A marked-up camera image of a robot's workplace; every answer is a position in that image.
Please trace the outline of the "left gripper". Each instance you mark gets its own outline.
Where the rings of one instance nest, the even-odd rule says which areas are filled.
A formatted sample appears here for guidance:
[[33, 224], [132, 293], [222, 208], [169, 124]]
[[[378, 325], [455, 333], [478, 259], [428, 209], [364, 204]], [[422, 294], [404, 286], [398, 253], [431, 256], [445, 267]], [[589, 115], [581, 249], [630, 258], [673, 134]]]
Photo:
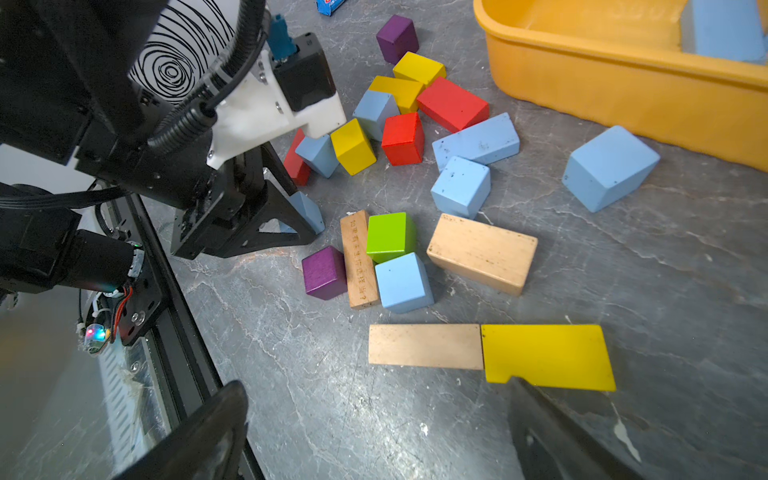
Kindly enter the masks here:
[[171, 254], [230, 258], [296, 245], [318, 236], [287, 196], [298, 188], [273, 146], [264, 143], [227, 160], [205, 194], [174, 221]]

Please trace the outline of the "long blue block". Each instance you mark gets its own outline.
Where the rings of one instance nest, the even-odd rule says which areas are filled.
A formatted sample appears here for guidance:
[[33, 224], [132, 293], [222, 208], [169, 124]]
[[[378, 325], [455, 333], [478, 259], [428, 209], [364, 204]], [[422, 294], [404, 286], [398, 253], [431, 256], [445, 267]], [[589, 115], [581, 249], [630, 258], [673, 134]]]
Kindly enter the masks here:
[[489, 165], [520, 152], [521, 140], [511, 117], [502, 113], [432, 144], [438, 170], [454, 157]]
[[767, 60], [757, 1], [687, 1], [680, 30], [684, 53], [753, 64]]

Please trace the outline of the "blue cube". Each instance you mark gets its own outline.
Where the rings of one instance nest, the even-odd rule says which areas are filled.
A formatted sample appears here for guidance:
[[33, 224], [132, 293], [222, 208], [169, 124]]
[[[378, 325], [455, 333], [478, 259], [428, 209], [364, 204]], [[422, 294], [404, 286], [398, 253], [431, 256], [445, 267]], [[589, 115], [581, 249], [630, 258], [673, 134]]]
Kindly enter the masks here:
[[441, 212], [474, 220], [490, 190], [489, 167], [461, 157], [453, 157], [431, 188], [431, 195]]
[[306, 220], [316, 234], [321, 234], [325, 230], [325, 223], [318, 205], [306, 194], [296, 192], [290, 196], [283, 195], [294, 209]]
[[426, 268], [416, 253], [375, 266], [382, 306], [404, 314], [434, 304]]
[[330, 178], [339, 166], [329, 135], [318, 139], [305, 137], [295, 152], [313, 171], [326, 179]]
[[660, 155], [622, 126], [613, 126], [574, 150], [563, 184], [596, 213], [636, 190]]

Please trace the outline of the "long yellow block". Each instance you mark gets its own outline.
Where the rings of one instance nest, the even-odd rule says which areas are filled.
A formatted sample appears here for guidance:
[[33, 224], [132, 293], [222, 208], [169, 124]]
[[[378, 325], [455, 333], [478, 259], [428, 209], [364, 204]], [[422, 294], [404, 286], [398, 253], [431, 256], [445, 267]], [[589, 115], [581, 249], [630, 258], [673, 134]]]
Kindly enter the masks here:
[[520, 378], [538, 387], [616, 390], [599, 325], [486, 324], [481, 339], [490, 383]]

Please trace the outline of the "purple cube bottom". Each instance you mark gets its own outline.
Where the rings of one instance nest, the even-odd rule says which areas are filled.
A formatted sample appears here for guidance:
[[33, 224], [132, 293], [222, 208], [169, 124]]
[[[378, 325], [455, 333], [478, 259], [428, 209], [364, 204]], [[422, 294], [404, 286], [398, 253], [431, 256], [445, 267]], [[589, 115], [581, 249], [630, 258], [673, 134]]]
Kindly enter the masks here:
[[343, 254], [333, 246], [325, 247], [302, 260], [305, 291], [321, 300], [330, 300], [347, 291]]

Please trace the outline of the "purple cube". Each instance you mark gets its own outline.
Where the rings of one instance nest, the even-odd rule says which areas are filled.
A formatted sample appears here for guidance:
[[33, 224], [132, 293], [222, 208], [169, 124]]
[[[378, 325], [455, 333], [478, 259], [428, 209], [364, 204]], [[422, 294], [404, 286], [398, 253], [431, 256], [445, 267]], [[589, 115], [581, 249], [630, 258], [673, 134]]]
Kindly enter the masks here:
[[376, 40], [386, 62], [395, 65], [408, 52], [419, 50], [419, 40], [414, 22], [400, 15], [393, 15], [376, 34]]
[[302, 260], [305, 291], [321, 300], [330, 300], [347, 291], [343, 254], [333, 246], [325, 247]]

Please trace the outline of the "thin wood plank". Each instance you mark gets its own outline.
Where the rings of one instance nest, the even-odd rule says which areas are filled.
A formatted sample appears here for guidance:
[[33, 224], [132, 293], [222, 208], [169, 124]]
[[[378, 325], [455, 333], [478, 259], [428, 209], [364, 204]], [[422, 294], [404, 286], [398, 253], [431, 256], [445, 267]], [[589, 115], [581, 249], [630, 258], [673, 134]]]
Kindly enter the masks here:
[[356, 310], [380, 303], [374, 263], [366, 253], [369, 215], [365, 210], [340, 220], [350, 307]]

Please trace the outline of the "long natural wood plank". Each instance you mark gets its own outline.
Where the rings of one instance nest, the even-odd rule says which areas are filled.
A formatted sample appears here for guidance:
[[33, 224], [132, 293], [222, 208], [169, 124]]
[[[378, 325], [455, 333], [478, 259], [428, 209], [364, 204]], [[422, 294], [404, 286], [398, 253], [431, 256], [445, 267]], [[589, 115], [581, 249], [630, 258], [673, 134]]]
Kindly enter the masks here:
[[376, 324], [369, 327], [371, 364], [484, 369], [477, 324]]

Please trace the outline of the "red cube centre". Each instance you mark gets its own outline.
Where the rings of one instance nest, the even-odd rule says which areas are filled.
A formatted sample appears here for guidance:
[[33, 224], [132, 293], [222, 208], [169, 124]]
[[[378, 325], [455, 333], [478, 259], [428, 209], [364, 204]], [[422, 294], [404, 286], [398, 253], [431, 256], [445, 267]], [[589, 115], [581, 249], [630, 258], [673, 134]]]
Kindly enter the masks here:
[[421, 163], [425, 135], [419, 114], [412, 112], [388, 118], [381, 146], [392, 166]]

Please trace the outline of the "yellow bar block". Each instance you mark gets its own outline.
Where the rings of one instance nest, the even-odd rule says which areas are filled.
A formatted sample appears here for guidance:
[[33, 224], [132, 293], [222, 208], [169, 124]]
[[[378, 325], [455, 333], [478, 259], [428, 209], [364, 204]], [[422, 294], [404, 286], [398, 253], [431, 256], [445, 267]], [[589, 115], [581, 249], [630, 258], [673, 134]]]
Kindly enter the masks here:
[[369, 87], [370, 91], [391, 94], [401, 114], [418, 111], [417, 99], [424, 89], [418, 81], [385, 76], [376, 76]]

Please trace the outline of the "natural wood block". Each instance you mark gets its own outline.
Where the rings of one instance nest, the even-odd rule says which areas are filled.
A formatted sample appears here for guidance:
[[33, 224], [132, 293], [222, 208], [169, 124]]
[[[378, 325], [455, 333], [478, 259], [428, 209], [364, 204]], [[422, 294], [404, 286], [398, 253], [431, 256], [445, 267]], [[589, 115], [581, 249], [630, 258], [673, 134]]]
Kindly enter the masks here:
[[537, 246], [533, 236], [443, 213], [427, 255], [445, 270], [519, 296]]

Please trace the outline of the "blue candy bag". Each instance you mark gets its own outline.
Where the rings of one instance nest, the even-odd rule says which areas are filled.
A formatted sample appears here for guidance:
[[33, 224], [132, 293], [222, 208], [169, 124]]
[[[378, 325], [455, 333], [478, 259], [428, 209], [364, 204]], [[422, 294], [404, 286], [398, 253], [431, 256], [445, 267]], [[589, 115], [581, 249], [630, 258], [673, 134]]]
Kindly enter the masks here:
[[338, 10], [345, 0], [317, 0], [317, 11], [321, 15], [332, 16], [336, 10]]

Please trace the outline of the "yellow block top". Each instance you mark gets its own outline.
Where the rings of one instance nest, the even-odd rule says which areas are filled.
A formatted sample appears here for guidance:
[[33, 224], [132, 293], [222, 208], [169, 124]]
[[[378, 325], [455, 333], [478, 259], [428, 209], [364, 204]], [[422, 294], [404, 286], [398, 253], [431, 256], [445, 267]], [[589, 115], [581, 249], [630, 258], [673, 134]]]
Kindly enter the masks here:
[[393, 74], [398, 79], [416, 81], [428, 88], [436, 79], [446, 77], [446, 67], [417, 53], [407, 52], [393, 68]]

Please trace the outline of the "purple cube top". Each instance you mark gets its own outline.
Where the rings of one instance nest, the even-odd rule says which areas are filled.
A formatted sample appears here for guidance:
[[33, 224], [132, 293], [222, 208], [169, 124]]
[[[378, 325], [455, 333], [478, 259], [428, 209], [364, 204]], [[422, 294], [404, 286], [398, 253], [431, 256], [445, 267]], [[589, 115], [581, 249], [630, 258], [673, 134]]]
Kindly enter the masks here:
[[408, 52], [419, 50], [419, 40], [414, 22], [400, 15], [393, 15], [376, 34], [376, 40], [386, 62], [395, 65]]

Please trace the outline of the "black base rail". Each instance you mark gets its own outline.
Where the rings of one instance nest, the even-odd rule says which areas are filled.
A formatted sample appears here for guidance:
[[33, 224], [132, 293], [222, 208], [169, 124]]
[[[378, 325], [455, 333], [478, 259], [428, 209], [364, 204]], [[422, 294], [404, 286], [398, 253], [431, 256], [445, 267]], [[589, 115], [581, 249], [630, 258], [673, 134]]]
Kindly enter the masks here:
[[[228, 383], [213, 364], [141, 198], [118, 199], [107, 210], [116, 230], [146, 253], [128, 303], [128, 321], [121, 327], [122, 340], [126, 346], [147, 342], [170, 434]], [[237, 479], [263, 476], [246, 435]]]

